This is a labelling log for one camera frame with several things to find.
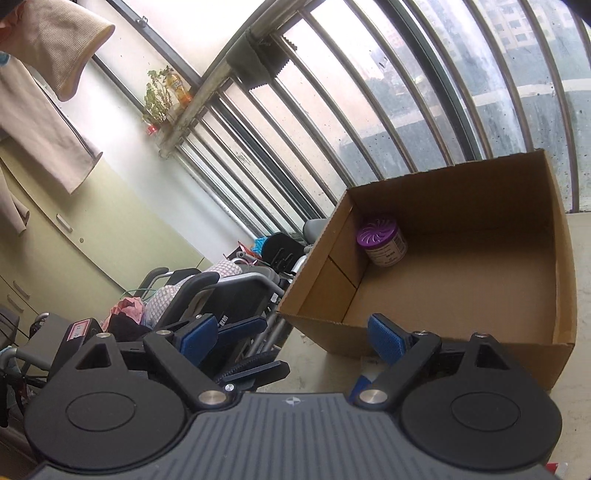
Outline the purple lid air freshener jar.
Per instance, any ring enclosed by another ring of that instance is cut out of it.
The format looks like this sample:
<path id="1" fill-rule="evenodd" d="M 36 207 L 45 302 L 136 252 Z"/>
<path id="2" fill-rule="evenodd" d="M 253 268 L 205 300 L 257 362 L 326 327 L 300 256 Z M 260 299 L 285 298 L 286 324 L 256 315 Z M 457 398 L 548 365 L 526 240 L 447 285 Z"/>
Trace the purple lid air freshener jar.
<path id="1" fill-rule="evenodd" d="M 408 251 L 398 223 L 392 219 L 375 219 L 356 232 L 356 244 L 379 267 L 394 266 Z"/>

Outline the blue wet wipes pack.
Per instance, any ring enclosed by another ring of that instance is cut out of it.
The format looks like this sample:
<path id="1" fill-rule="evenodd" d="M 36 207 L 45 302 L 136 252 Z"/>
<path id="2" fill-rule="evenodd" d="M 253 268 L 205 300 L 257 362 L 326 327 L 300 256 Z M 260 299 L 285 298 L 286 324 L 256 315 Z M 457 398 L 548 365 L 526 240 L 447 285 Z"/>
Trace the blue wet wipes pack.
<path id="1" fill-rule="evenodd" d="M 372 384 L 372 380 L 370 380 L 367 376 L 361 375 L 358 380 L 356 380 L 355 385 L 353 386 L 351 392 L 349 392 L 348 401 L 349 403 L 353 404 L 356 401 L 356 397 L 359 396 L 360 392 L 368 388 Z"/>

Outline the red toothpaste tube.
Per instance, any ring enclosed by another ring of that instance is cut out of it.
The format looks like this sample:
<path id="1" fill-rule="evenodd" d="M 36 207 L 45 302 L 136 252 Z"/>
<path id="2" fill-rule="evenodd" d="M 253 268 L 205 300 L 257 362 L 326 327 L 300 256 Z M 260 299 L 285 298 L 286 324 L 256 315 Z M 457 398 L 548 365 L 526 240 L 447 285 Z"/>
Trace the red toothpaste tube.
<path id="1" fill-rule="evenodd" d="M 546 469 L 558 479 L 564 479 L 568 472 L 567 462 L 549 462 L 546 464 Z"/>

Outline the brown cardboard box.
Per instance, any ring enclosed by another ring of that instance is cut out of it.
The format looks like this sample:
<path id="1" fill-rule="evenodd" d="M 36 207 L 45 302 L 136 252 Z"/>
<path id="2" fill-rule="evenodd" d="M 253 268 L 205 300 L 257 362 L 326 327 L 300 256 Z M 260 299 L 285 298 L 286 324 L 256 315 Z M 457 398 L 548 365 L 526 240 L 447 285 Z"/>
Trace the brown cardboard box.
<path id="1" fill-rule="evenodd" d="M 408 251 L 376 266 L 356 244 L 396 221 Z M 572 243 L 541 150 L 409 174 L 346 191 L 280 302 L 280 314 L 332 354 L 365 357 L 370 315 L 464 341 L 488 333 L 545 389 L 577 332 Z"/>

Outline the metal window railing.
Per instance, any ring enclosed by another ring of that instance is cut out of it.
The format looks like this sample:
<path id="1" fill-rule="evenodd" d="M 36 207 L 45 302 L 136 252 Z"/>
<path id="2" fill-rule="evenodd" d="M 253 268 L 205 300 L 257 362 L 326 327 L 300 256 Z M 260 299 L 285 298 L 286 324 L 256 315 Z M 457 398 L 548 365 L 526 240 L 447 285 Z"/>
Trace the metal window railing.
<path id="1" fill-rule="evenodd" d="M 297 234 L 342 192 L 536 149 L 569 213 L 590 208 L 590 27 L 563 1 L 91 1 L 115 25 L 96 55 L 147 132 L 249 235 Z M 247 90 L 226 54 L 246 30 L 290 61 Z"/>

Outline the potted green plant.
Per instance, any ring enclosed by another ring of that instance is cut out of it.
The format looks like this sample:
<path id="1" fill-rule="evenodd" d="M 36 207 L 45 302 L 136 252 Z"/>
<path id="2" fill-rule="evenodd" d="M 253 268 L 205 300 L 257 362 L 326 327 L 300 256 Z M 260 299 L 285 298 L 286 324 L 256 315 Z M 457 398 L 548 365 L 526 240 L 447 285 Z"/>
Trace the potted green plant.
<path id="1" fill-rule="evenodd" d="M 172 97 L 166 86 L 166 76 L 170 72 L 169 66 L 147 72 L 149 81 L 145 85 L 143 117 L 153 125 L 167 121 L 172 108 Z"/>

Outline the orange drink bottle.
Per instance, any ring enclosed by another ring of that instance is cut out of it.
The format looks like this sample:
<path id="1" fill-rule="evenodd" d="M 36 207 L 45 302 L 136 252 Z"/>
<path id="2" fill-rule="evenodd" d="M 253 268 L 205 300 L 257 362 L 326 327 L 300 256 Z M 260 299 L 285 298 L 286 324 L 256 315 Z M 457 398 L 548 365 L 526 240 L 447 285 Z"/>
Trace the orange drink bottle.
<path id="1" fill-rule="evenodd" d="M 176 97 L 178 103 L 183 108 L 186 108 L 190 104 L 192 97 L 190 96 L 189 92 L 185 89 L 179 75 L 175 73 L 173 70 L 167 69 L 165 73 L 165 83 L 167 88 Z"/>

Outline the dark cloth on railing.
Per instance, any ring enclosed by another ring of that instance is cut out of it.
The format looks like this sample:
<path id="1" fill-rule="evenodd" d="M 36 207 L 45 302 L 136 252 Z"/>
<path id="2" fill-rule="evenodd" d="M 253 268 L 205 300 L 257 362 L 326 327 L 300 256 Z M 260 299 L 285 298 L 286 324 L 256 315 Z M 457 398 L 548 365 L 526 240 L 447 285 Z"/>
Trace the dark cloth on railing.
<path id="1" fill-rule="evenodd" d="M 247 90 L 270 84 L 290 61 L 270 35 L 256 39 L 250 30 L 235 41 L 225 59 Z"/>

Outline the hanging beige clothes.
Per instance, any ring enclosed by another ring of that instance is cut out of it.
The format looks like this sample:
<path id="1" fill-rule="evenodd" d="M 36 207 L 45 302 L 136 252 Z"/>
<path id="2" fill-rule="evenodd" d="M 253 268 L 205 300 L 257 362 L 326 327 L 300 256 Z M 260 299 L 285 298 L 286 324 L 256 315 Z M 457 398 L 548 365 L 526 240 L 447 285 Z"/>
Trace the hanging beige clothes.
<path id="1" fill-rule="evenodd" d="M 1 3 L 1 136 L 32 166 L 74 193 L 102 156 L 56 106 L 115 25 L 74 1 Z"/>

